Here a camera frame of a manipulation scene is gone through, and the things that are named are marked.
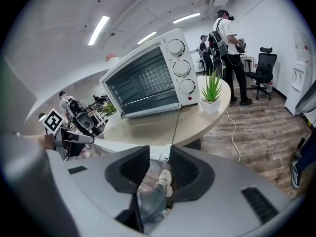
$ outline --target sneaker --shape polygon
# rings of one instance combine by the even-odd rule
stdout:
[[[171,197],[173,193],[172,187],[170,185],[171,180],[172,177],[170,171],[168,169],[164,169],[159,176],[159,181],[157,182],[157,184],[160,184],[165,188],[167,198]]]
[[[300,187],[301,172],[298,171],[296,167],[296,163],[297,161],[292,162],[291,175],[292,175],[292,186],[293,188],[298,189]]]
[[[298,159],[302,158],[302,154],[301,154],[301,150],[300,149],[295,152],[295,157],[298,158]]]
[[[231,98],[231,103],[236,102],[236,101],[237,101],[237,97]]]
[[[248,98],[248,100],[246,102],[239,102],[240,105],[251,105],[252,104],[252,99]]]

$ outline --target wooden tabletop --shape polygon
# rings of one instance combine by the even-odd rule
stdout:
[[[200,96],[206,87],[205,76],[197,77]],[[221,105],[213,115],[203,112],[200,103],[184,106],[182,109],[168,111],[138,118],[124,118],[120,122],[106,127],[104,139],[137,145],[165,146],[173,144],[184,146],[202,137],[212,129],[226,113],[230,104],[231,90],[228,84],[222,85]]]

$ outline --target fluorescent light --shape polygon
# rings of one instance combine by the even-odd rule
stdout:
[[[46,118],[46,115],[40,117],[39,121],[42,121],[44,118]]]
[[[91,39],[88,43],[88,45],[93,45],[96,41],[96,39],[98,38],[102,28],[104,27],[105,23],[109,20],[109,17],[107,16],[103,16],[99,22],[99,24],[97,25],[97,27],[95,28],[92,36],[91,36]]]
[[[143,39],[141,39],[140,41],[137,42],[137,44],[141,44],[142,42],[144,42],[146,39],[149,39],[151,36],[154,36],[157,32],[152,32],[151,34],[147,35],[146,37],[144,37]]]
[[[186,16],[186,17],[183,17],[183,18],[180,18],[180,19],[177,19],[177,20],[173,21],[173,23],[176,24],[176,23],[179,23],[179,22],[181,22],[183,20],[186,20],[186,19],[189,19],[189,18],[193,18],[193,17],[197,17],[197,16],[199,16],[199,12],[195,13],[195,14],[192,14],[192,15],[189,15],[189,16]]]

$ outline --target black pants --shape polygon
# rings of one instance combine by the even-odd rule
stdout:
[[[246,83],[246,73],[243,70],[243,63],[241,62],[240,56],[238,54],[226,54],[222,57],[222,60],[226,64],[226,82],[231,88],[231,98],[234,98],[234,84],[233,84],[233,71],[236,74],[237,81],[240,88],[240,101],[246,102],[247,97],[247,83]]]
[[[76,128],[78,128],[78,130],[81,133],[83,133],[84,135],[86,135],[86,136],[93,136],[87,129],[85,129],[82,125],[80,125],[80,123],[78,122],[77,118],[73,118],[73,123],[76,126]],[[96,126],[94,126],[91,130],[97,136],[101,133]]]
[[[206,63],[206,74],[209,76],[209,72],[211,71],[211,73],[213,72],[213,62],[212,62],[212,59],[210,57],[209,54],[204,54],[203,55],[203,60],[205,61]]]

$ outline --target toaster oven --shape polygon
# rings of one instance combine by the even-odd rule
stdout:
[[[121,117],[179,109],[199,101],[197,76],[180,29],[126,55],[100,79]]]

